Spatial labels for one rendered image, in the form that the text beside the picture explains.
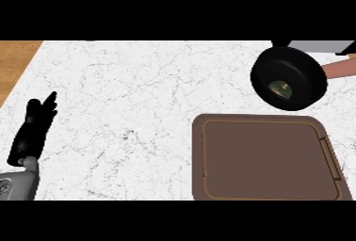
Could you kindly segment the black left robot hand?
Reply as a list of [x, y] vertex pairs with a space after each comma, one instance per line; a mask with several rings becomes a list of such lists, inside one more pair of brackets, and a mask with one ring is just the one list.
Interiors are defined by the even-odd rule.
[[44, 102], [30, 99], [26, 104], [24, 120], [16, 132], [7, 164], [22, 167], [20, 159], [27, 156], [38, 158], [41, 155], [45, 135], [57, 115], [56, 104], [57, 93], [53, 91]]

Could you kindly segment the brown tray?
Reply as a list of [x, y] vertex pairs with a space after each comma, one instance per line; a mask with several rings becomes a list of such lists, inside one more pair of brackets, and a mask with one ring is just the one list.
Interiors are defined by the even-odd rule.
[[191, 194], [199, 201], [348, 201], [320, 122], [307, 116], [197, 115]]

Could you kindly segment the green squash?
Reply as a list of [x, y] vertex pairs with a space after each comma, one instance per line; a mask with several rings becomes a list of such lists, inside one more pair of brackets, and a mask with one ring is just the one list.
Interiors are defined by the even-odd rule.
[[289, 99], [292, 97], [292, 88], [283, 81], [271, 81], [268, 83], [268, 88], [271, 92], [283, 99]]

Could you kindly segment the black pot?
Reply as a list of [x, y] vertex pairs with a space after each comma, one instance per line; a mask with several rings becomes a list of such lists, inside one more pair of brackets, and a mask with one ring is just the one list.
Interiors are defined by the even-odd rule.
[[[311, 105], [326, 92], [326, 76], [318, 62], [292, 47], [262, 51], [250, 67], [249, 81], [262, 101], [274, 108], [298, 111]], [[289, 98], [277, 95], [270, 83], [282, 81], [290, 88]]]

